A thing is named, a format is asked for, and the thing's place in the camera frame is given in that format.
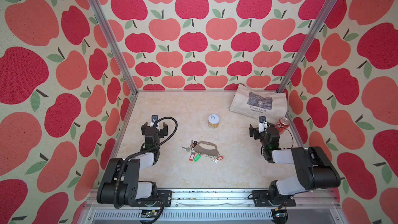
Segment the metal car-shaped key holder plate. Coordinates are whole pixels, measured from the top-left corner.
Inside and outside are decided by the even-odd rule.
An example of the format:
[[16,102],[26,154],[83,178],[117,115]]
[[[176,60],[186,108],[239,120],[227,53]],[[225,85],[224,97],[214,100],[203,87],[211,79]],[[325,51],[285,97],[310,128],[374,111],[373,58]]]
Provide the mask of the metal car-shaped key holder plate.
[[212,157],[216,157],[216,158],[219,157],[218,146],[211,142],[198,141],[198,143],[194,147],[194,150],[198,153],[201,153],[201,154],[204,154],[207,156],[212,156]]

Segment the red framed tag with key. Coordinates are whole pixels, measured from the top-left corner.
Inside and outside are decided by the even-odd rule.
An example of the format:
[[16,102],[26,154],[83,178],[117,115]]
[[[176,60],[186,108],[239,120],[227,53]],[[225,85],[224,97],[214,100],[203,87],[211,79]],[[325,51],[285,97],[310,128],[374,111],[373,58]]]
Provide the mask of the red framed tag with key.
[[218,163],[219,161],[221,161],[221,160],[223,160],[223,159],[224,159],[223,156],[218,156],[218,157],[214,157],[214,158],[212,159],[212,161],[215,162],[215,163]]

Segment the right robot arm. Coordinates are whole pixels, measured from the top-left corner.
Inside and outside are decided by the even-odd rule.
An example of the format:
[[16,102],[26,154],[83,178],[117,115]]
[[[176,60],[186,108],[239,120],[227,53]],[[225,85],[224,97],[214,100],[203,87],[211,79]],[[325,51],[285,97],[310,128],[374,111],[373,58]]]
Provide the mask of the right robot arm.
[[249,127],[249,136],[261,142],[261,155],[271,164],[292,164],[295,175],[272,181],[267,190],[254,190],[251,199],[255,206],[295,206],[296,194],[316,190],[336,188],[341,177],[330,159],[319,146],[279,147],[279,131],[267,122]]

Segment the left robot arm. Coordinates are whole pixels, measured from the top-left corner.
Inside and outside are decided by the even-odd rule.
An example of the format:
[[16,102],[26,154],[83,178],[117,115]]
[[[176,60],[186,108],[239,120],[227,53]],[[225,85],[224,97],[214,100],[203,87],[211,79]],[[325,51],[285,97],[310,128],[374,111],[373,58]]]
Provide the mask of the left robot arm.
[[178,122],[173,117],[151,117],[151,123],[141,127],[144,143],[140,151],[125,159],[109,160],[103,178],[99,184],[96,201],[99,204],[111,204],[116,209],[123,206],[160,205],[166,207],[166,200],[157,193],[152,181],[140,181],[140,172],[154,166],[160,156],[160,147],[176,133]]

